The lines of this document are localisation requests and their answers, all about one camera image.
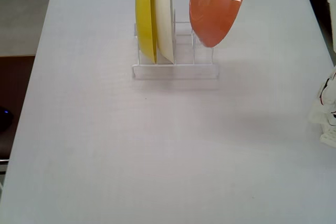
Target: black object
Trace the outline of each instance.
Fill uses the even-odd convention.
[[[13,114],[9,110],[0,106],[0,132],[5,131],[13,122]]]

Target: orange plate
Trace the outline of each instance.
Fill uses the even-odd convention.
[[[214,47],[236,19],[242,0],[190,0],[190,22],[201,42]]]

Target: yellow plate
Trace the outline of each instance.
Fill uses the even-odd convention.
[[[135,0],[135,19],[140,50],[156,63],[155,0]]]

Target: plate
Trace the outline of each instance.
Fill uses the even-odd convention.
[[[135,20],[140,50],[156,63],[155,0],[135,0]]]
[[[173,0],[155,0],[158,48],[165,58],[174,63]]]
[[[206,47],[214,47],[227,35],[242,0],[190,0],[190,23]]]

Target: table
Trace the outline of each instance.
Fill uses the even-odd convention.
[[[309,0],[244,0],[218,81],[133,80],[134,20],[134,0],[50,0],[0,223],[335,223]]]

